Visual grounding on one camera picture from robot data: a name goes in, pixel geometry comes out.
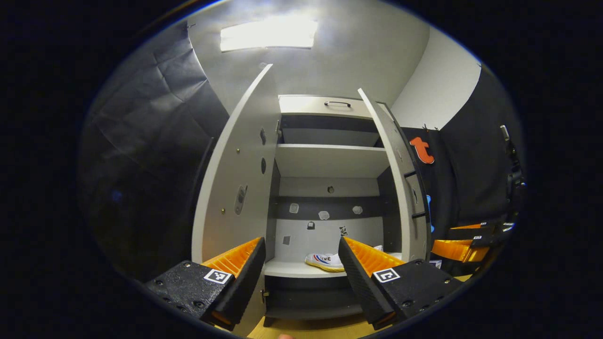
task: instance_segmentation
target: white sneaker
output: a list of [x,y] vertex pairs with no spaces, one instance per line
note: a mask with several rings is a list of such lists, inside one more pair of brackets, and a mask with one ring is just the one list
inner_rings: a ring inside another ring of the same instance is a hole
[[344,268],[339,259],[339,254],[308,254],[306,264],[316,266],[328,272],[343,272]]

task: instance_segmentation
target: white shelf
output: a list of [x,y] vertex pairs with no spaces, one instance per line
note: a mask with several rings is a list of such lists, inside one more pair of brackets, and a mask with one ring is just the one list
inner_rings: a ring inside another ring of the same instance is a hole
[[305,262],[285,262],[272,259],[265,264],[264,275],[287,278],[327,278],[343,277],[345,272],[327,272]]
[[279,144],[276,163],[283,177],[376,178],[390,162],[384,148]]

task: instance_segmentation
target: wall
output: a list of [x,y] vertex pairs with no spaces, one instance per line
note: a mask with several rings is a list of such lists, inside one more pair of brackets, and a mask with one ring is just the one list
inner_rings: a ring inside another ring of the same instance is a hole
[[[315,19],[311,49],[255,48],[222,53],[224,27],[297,14]],[[366,0],[272,0],[223,2],[189,18],[197,57],[230,113],[260,73],[270,70],[277,94],[360,99],[358,88],[391,107],[411,78],[429,38],[429,25],[392,5]]]
[[402,127],[442,128],[467,102],[481,62],[434,27],[412,77],[391,106]]

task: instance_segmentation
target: wooden floor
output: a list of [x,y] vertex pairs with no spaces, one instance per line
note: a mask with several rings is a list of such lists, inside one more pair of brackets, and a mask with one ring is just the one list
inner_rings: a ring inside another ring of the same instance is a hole
[[[460,281],[466,281],[471,277],[456,277]],[[357,339],[373,334],[375,331],[369,325],[362,314],[350,317],[327,319],[327,320],[283,320],[277,319],[272,326],[264,327],[264,318],[257,324],[253,331],[247,336],[251,339],[277,339],[280,334],[288,334],[295,339]]]

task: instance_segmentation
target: ceiling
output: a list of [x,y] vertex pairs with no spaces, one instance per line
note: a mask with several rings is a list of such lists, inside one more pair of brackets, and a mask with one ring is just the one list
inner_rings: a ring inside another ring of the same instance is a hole
[[[220,51],[222,28],[273,15],[318,21],[311,49],[267,48]],[[392,106],[417,67],[429,40],[429,25],[379,1],[230,0],[188,18],[191,43],[229,113],[261,71],[271,71],[277,94],[359,98],[363,88]]]

